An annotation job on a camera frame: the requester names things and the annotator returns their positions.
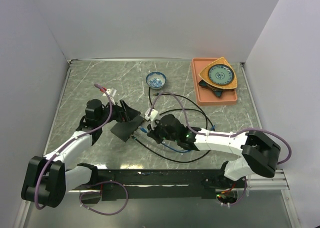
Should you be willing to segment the black network switch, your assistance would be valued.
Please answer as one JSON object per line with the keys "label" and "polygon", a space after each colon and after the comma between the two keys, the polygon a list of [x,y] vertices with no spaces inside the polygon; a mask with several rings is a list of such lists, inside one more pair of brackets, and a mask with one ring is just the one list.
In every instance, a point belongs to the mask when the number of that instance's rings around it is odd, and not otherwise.
{"label": "black network switch", "polygon": [[143,122],[144,118],[137,116],[129,122],[117,122],[110,131],[123,142],[126,142]]}

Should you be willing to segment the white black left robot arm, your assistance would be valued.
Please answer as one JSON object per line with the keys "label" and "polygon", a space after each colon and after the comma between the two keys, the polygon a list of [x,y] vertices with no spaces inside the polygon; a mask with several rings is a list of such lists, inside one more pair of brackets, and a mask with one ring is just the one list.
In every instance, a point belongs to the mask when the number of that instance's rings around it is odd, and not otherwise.
{"label": "white black left robot arm", "polygon": [[103,125],[117,121],[130,125],[141,113],[130,108],[123,100],[120,104],[103,105],[98,99],[87,102],[85,115],[73,135],[60,147],[45,155],[34,156],[28,163],[21,198],[34,202],[38,209],[45,206],[55,208],[63,200],[66,192],[84,185],[94,189],[99,183],[98,168],[80,163],[68,170],[69,164],[80,153],[93,146],[100,138]]}

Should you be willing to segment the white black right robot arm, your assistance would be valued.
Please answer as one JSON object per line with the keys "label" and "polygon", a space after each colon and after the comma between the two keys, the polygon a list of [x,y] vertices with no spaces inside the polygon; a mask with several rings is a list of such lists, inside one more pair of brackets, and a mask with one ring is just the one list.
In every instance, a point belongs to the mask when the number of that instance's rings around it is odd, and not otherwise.
{"label": "white black right robot arm", "polygon": [[163,140],[176,142],[187,151],[218,151],[237,155],[234,161],[226,161],[221,167],[218,181],[230,187],[242,177],[257,174],[265,178],[275,175],[280,146],[262,131],[215,132],[199,127],[184,126],[174,115],[145,114],[148,122],[147,136],[158,144]]}

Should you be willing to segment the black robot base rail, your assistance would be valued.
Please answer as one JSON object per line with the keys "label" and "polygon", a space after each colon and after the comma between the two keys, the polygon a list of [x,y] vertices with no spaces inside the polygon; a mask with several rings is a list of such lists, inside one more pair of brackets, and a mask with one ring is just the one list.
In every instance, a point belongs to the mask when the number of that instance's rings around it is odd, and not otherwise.
{"label": "black robot base rail", "polygon": [[243,189],[244,177],[232,181],[221,169],[98,169],[92,184],[76,185],[82,192],[101,190],[103,201],[117,199],[215,199],[217,190]]}

